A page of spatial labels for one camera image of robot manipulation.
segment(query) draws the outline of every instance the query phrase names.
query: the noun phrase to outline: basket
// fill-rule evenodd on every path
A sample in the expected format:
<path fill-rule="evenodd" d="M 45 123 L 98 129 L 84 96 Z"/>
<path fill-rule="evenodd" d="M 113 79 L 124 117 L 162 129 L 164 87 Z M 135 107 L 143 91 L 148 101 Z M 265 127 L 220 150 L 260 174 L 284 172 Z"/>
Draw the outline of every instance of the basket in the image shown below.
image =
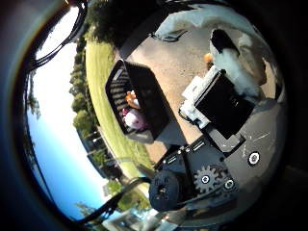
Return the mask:
<path fill-rule="evenodd" d="M 136 130 L 123 120 L 123 109 L 129 109 L 125 96 L 133 90 L 138 99 L 138 111 L 146 121 L 146 128 Z M 105 91 L 116 120 L 125 136 L 134 141 L 152 143 L 168 123 L 161 89 L 154 73 L 145 65 L 118 60 L 114 65 Z"/>

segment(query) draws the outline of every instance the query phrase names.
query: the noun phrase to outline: sky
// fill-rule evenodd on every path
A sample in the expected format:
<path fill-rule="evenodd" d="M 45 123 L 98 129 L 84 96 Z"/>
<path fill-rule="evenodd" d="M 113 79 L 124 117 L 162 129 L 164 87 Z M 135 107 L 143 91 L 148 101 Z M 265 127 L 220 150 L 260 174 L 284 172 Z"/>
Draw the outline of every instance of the sky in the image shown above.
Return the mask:
<path fill-rule="evenodd" d="M 75 10 L 65 16 L 38 52 L 39 57 L 69 34 L 76 15 Z M 41 116 L 37 119 L 28 112 L 28 119 L 38 163 L 56 205 L 68 217 L 82 218 L 75 203 L 100 207 L 106 200 L 102 187 L 107 181 L 90 163 L 72 125 L 76 114 L 71 110 L 73 96 L 68 91 L 75 49 L 75 43 L 66 45 L 53 60 L 37 69 L 34 95 L 38 99 Z"/>

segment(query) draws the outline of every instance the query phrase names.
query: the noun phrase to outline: wire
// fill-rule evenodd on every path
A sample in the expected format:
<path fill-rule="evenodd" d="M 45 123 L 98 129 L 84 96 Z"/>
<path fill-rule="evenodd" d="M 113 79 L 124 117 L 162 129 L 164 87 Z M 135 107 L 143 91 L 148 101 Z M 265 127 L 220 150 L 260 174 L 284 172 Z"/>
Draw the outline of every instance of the wire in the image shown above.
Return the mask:
<path fill-rule="evenodd" d="M 67 36 L 67 38 L 63 42 L 61 42 L 50 53 L 48 53 L 47 55 L 45 55 L 44 57 L 42 57 L 42 58 L 40 58 L 38 60 L 34 60 L 33 62 L 31 62 L 29 64 L 29 66 L 28 66 L 28 71 L 29 72 L 34 70 L 34 69 L 37 69 L 38 67 L 43 66 L 43 65 L 47 64 L 49 61 L 51 61 L 58 54 L 58 52 L 62 48 L 64 48 L 65 45 L 70 43 L 76 37 L 76 35 L 78 34 L 79 30 L 83 26 L 84 21 L 85 21 L 86 16 L 87 16 L 87 12 L 88 12 L 87 0 L 73 1 L 70 4 L 73 5 L 73 6 L 78 7 L 78 9 L 79 9 L 77 18 L 75 20 L 74 26 L 73 26 L 70 34 Z"/>

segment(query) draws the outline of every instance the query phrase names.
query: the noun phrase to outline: grass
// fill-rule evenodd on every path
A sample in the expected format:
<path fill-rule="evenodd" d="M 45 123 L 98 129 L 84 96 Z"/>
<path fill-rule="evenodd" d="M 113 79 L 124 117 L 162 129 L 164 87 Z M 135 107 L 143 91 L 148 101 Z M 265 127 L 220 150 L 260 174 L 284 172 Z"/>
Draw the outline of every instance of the grass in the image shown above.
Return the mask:
<path fill-rule="evenodd" d="M 114 65 L 114 59 L 115 55 L 110 44 L 90 41 L 87 43 L 86 67 L 92 104 L 105 140 L 114 155 L 119 159 L 125 158 L 133 161 L 120 163 L 124 174 L 131 178 L 140 176 L 134 162 L 141 163 L 146 167 L 151 167 L 151 164 L 144 145 L 128 140 L 123 135 L 108 102 L 105 83 Z"/>

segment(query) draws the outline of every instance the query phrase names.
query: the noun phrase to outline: metal gear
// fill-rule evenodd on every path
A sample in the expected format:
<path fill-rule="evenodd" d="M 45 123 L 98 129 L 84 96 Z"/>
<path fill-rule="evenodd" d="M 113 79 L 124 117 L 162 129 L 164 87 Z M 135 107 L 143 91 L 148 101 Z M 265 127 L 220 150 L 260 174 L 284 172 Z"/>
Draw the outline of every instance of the metal gear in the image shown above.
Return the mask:
<path fill-rule="evenodd" d="M 215 168 L 210 166 L 202 167 L 201 170 L 197 171 L 194 178 L 195 188 L 201 193 L 209 193 L 220 183 L 219 174 L 216 173 Z"/>

